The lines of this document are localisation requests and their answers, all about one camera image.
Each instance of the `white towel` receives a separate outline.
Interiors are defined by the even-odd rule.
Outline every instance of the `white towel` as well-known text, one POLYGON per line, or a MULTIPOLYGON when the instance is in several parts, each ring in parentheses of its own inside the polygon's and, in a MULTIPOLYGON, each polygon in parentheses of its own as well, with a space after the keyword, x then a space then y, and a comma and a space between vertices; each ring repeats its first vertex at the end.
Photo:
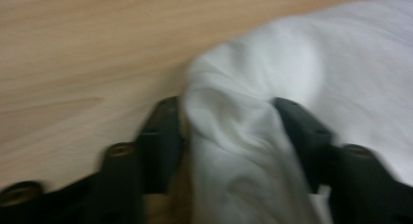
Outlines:
POLYGON ((200 56, 188 77, 194 223, 319 223, 274 97, 413 184, 413 0, 275 20, 200 56))

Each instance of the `wood grain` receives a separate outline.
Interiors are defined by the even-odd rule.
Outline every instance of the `wood grain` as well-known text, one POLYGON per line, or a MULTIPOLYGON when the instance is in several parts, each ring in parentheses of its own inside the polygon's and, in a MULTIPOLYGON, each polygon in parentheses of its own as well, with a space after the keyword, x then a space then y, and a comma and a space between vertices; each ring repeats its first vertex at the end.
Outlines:
MULTIPOLYGON (((157 100, 182 92, 194 56, 345 1, 0 0, 0 188, 55 189, 91 173, 104 147, 131 140, 157 100)), ((168 212, 179 199, 149 198, 151 223, 188 222, 183 200, 168 212)))

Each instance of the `black object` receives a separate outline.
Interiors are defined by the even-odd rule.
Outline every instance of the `black object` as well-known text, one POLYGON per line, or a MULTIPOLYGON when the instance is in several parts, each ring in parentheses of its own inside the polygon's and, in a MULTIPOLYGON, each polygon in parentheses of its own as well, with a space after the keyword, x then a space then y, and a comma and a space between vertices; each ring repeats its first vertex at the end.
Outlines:
POLYGON ((183 151, 177 103, 158 103, 135 142, 104 152, 96 174, 48 194, 34 181, 3 190, 0 223, 144 223, 142 194, 168 191, 183 151))
POLYGON ((331 187, 335 224, 413 224, 413 188, 395 181, 372 151, 332 146, 332 133, 296 102, 276 98, 275 106, 311 191, 331 187))

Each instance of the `metal rivet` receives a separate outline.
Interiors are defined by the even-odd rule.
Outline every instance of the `metal rivet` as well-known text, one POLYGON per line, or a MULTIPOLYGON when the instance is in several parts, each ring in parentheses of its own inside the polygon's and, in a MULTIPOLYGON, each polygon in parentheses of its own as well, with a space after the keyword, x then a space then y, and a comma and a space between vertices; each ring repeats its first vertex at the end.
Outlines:
POLYGON ((133 152, 133 148, 129 145, 120 145, 110 148, 107 154, 109 157, 122 157, 131 152, 133 152))
POLYGON ((23 187, 11 190, 2 195, 0 206, 12 206, 26 203, 36 198, 40 192, 34 187, 23 187))

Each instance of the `black clamp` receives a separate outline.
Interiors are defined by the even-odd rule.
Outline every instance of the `black clamp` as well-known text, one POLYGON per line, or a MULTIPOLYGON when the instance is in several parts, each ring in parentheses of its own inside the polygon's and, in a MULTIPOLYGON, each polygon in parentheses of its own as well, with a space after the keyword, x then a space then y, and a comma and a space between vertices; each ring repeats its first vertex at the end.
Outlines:
POLYGON ((2 224, 144 223, 143 194, 166 193, 183 151, 178 100, 159 102, 134 142, 109 147, 100 171, 45 194, 35 181, 0 193, 2 224))
POLYGON ((335 224, 413 224, 413 188, 395 181, 372 151, 332 146, 331 131, 299 104, 277 98, 274 105, 311 191, 331 187, 335 224))

